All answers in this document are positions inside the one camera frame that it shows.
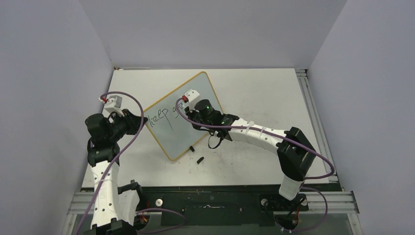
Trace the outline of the yellow framed whiteboard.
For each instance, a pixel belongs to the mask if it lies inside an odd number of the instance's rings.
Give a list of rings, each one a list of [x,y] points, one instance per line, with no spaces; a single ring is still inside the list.
[[[148,118],[147,128],[171,161],[177,160],[208,134],[205,131],[195,130],[191,123],[180,116],[178,112],[185,114],[183,101],[176,108],[176,101],[191,89],[196,90],[201,95],[201,99],[208,99],[215,110],[223,111],[210,78],[204,71],[199,72],[144,111],[144,115]]]

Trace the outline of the black marker cap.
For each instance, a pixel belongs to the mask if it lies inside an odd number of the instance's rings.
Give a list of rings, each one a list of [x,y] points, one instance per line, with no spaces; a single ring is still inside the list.
[[[201,157],[197,160],[197,164],[200,164],[204,160],[204,157]]]

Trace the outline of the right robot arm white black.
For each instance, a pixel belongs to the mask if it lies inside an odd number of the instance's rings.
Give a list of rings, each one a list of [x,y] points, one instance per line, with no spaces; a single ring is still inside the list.
[[[316,150],[305,134],[298,128],[277,130],[256,125],[236,115],[223,114],[215,110],[207,99],[193,106],[184,97],[176,101],[176,107],[184,104],[181,117],[192,124],[196,130],[207,131],[219,141],[238,141],[251,144],[278,157],[283,180],[278,190],[277,204],[284,210],[296,204],[296,196],[307,179],[307,173],[315,157]]]

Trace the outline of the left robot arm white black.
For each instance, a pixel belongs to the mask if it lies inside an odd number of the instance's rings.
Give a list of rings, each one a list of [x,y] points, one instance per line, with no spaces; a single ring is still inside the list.
[[[85,120],[91,138],[87,144],[88,163],[94,180],[93,217],[86,235],[135,235],[136,211],[146,204],[141,186],[135,180],[117,184],[119,173],[118,141],[124,135],[136,136],[148,121],[128,109],[112,112],[109,117],[93,114]]]

